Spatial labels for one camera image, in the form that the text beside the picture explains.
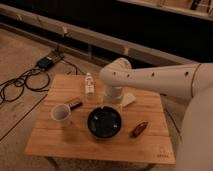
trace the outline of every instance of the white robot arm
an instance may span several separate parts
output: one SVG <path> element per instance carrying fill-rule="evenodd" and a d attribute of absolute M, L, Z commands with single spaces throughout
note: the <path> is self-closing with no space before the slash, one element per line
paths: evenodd
<path fill-rule="evenodd" d="M 118 103 L 122 87 L 130 86 L 191 100 L 182 124 L 175 171 L 213 170 L 213 64 L 131 69 L 119 58 L 104 67 L 106 101 Z"/>

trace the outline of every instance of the small bottle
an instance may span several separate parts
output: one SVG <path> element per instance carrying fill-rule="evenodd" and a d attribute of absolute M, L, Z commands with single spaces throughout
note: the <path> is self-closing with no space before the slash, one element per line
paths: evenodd
<path fill-rule="evenodd" d="M 94 80 L 91 74 L 88 72 L 85 77 L 85 94 L 87 97 L 90 97 L 94 93 L 95 93 Z"/>

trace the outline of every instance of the wooden table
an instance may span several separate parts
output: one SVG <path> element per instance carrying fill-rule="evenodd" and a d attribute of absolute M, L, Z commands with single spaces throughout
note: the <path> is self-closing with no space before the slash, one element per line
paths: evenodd
<path fill-rule="evenodd" d="M 87 118 L 100 105 L 103 83 L 95 79 L 95 97 L 85 98 L 84 76 L 57 75 L 32 130 L 25 154 L 49 157 L 174 164 L 174 154 L 167 123 L 157 93 L 124 88 L 136 96 L 136 102 L 123 108 L 122 128 L 113 138 L 95 139 L 87 128 Z M 69 127 L 61 128 L 50 117 L 52 107 L 80 97 L 83 106 L 71 113 Z M 130 132 L 142 121 L 147 129 L 137 138 Z"/>

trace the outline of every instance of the black bowl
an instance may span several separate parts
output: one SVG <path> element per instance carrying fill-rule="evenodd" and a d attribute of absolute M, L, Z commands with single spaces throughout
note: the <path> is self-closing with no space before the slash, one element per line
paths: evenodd
<path fill-rule="evenodd" d="M 121 129 L 121 117 L 118 111 L 111 107 L 98 107 L 90 113 L 87 125 L 94 136 L 110 138 Z"/>

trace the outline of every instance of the power strip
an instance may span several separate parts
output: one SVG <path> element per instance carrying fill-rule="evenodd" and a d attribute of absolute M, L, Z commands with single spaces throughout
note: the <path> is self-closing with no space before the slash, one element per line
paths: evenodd
<path fill-rule="evenodd" d="M 64 58 L 64 55 L 61 52 L 52 51 L 47 56 L 41 58 L 36 63 L 36 67 L 39 67 L 39 68 L 47 71 L 63 58 Z"/>

